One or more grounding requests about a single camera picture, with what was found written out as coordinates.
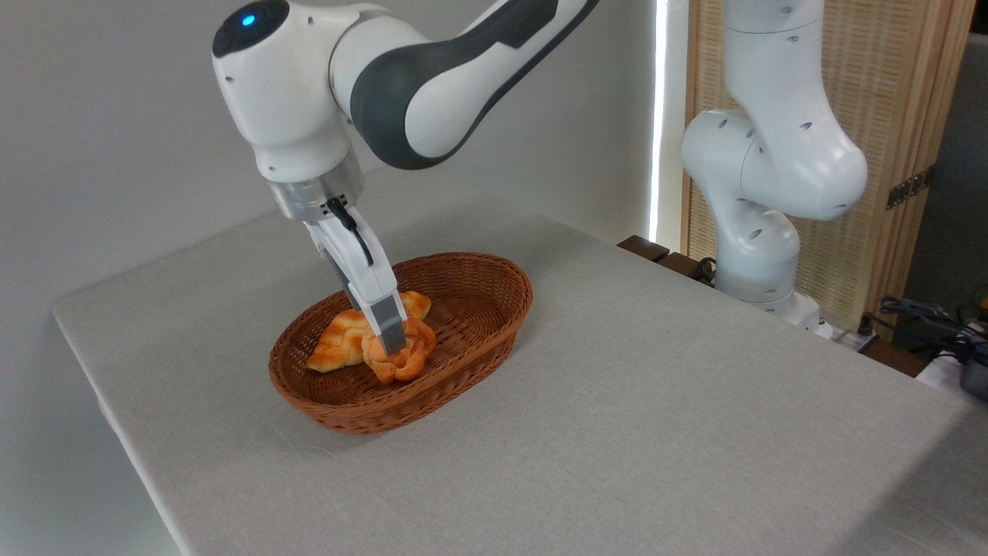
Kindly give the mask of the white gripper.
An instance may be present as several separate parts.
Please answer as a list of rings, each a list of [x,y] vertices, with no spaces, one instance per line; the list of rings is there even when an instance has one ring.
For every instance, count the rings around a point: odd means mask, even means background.
[[[328,254],[343,274],[343,284],[380,339],[386,356],[406,348],[404,322],[407,314],[398,294],[384,247],[367,220],[356,208],[318,205],[318,219],[306,225],[317,246]]]

